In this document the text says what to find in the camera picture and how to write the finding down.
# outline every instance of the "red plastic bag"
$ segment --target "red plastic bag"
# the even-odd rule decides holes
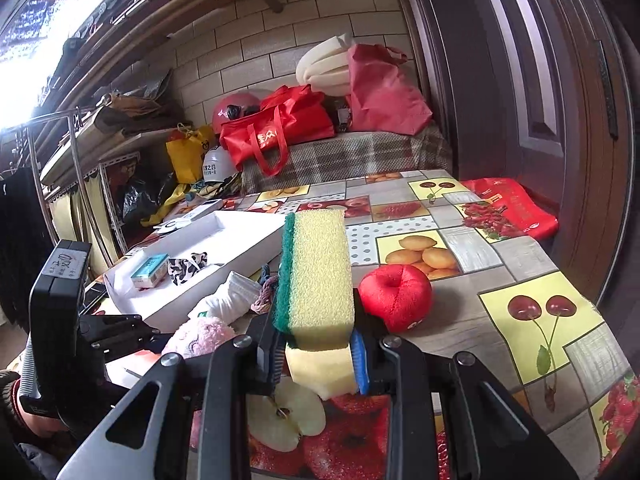
[[[535,205],[524,188],[511,178],[479,178],[461,184],[536,240],[549,238],[558,230],[558,219]]]
[[[401,55],[401,59],[389,54]],[[351,130],[415,135],[432,111],[399,65],[406,54],[390,46],[355,44],[347,52],[351,86]]]
[[[289,159],[289,145],[335,135],[323,99],[324,94],[313,92],[311,85],[281,86],[262,100],[258,113],[222,124],[220,145],[238,171],[244,160],[254,157],[265,175],[276,175]],[[270,168],[262,152],[275,146],[280,159]]]

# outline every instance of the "plaid blanket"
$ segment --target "plaid blanket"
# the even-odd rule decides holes
[[[265,152],[270,166],[278,157],[278,150]],[[446,170],[451,173],[451,148],[434,121],[414,136],[351,132],[290,146],[289,160],[276,176],[263,175],[255,160],[248,160],[242,171],[242,187],[247,193],[258,193],[410,170]]]

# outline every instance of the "white cardboard tray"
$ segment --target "white cardboard tray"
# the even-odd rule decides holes
[[[193,307],[234,270],[251,276],[282,251],[284,215],[215,211],[177,230],[104,274],[109,297],[123,314],[140,314],[162,332],[174,332]],[[182,285],[167,276],[158,286],[137,290],[130,276],[150,256],[184,258],[207,253],[207,266]]]

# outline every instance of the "yellow sponge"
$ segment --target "yellow sponge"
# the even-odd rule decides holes
[[[358,391],[351,349],[306,352],[287,345],[285,350],[291,379],[309,388],[322,400]]]
[[[339,210],[287,215],[274,325],[290,346],[345,348],[353,331],[351,264]]]

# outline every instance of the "green leaf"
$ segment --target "green leaf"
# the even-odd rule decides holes
[[[540,345],[540,349],[538,350],[538,358],[536,360],[536,367],[538,368],[538,373],[540,375],[544,375],[551,368],[551,354],[549,354],[549,350]]]

